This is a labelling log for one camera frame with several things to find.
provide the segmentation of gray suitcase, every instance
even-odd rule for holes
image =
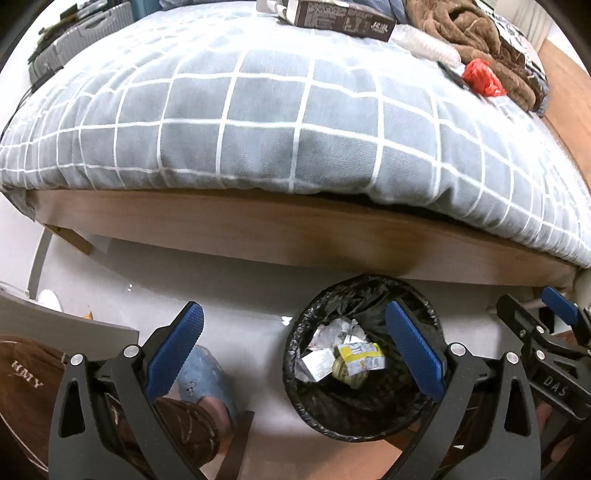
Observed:
[[[92,15],[83,23],[66,31],[54,40],[29,65],[29,77],[35,83],[49,71],[63,67],[86,47],[134,22],[130,2],[117,5],[105,12]]]

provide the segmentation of bed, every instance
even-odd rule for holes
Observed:
[[[157,12],[81,52],[10,123],[0,186],[82,249],[71,231],[528,286],[591,266],[589,190],[541,122],[251,2]]]

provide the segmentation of gray checkered bed sheet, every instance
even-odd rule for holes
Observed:
[[[252,2],[157,12],[81,52],[11,122],[0,187],[364,194],[591,266],[589,191],[542,123]]]

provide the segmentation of metal screw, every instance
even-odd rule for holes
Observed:
[[[454,355],[462,356],[466,354],[466,347],[463,346],[461,343],[453,343],[450,347],[450,350]]]
[[[139,347],[137,345],[128,345],[128,346],[125,347],[125,350],[123,350],[123,354],[127,358],[133,358],[138,353],[139,353]]]
[[[70,358],[70,363],[74,366],[76,365],[80,365],[82,363],[82,360],[84,360],[84,357],[82,356],[82,354],[77,353],[75,355],[72,356],[72,358]]]
[[[507,360],[509,360],[509,363],[513,365],[519,363],[519,357],[513,352],[507,353]]]

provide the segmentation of brown box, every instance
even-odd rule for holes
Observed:
[[[296,27],[319,28],[388,41],[396,19],[373,8],[340,0],[289,0],[287,20]]]

